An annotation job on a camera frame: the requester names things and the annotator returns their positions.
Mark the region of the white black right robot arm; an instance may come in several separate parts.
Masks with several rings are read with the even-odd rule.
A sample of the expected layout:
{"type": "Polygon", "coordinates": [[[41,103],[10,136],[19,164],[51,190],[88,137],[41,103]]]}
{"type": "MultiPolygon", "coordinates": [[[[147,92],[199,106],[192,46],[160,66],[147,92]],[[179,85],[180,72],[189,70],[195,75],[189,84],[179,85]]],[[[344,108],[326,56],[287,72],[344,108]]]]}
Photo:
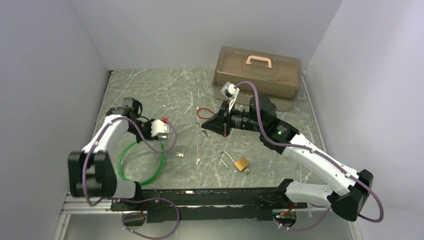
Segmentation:
{"type": "Polygon", "coordinates": [[[367,169],[348,167],[311,143],[297,128],[277,117],[276,106],[266,96],[259,96],[259,110],[266,137],[259,140],[268,149],[296,160],[324,180],[324,184],[301,183],[284,179],[278,186],[275,200],[287,208],[292,203],[308,203],[331,208],[344,220],[355,222],[361,216],[374,176],[367,169]]]}

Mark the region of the brass padlock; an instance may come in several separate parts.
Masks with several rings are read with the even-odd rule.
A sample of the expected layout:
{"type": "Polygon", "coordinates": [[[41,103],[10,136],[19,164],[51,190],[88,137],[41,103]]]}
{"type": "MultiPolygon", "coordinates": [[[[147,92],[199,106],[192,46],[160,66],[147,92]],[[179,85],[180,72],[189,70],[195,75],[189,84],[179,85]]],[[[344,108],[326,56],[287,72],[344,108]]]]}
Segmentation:
{"type": "Polygon", "coordinates": [[[234,160],[233,157],[227,151],[222,151],[219,153],[218,158],[220,159],[220,161],[224,164],[226,168],[228,168],[229,166],[224,161],[224,158],[223,158],[224,155],[226,155],[233,162],[234,166],[240,172],[245,171],[250,166],[250,162],[245,157],[242,157],[238,160],[234,160]]]}

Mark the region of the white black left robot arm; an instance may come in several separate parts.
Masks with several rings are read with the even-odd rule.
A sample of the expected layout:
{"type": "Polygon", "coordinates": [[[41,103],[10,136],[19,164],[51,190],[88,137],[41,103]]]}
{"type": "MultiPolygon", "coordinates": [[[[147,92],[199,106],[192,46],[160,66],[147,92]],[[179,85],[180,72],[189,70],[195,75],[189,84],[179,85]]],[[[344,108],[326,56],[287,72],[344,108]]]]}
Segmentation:
{"type": "Polygon", "coordinates": [[[136,142],[152,136],[153,118],[142,116],[143,106],[127,97],[119,107],[110,108],[100,130],[80,151],[72,151],[67,158],[69,188],[73,197],[121,198],[131,210],[139,209],[144,196],[136,182],[118,179],[110,154],[126,133],[135,135],[136,142]]]}

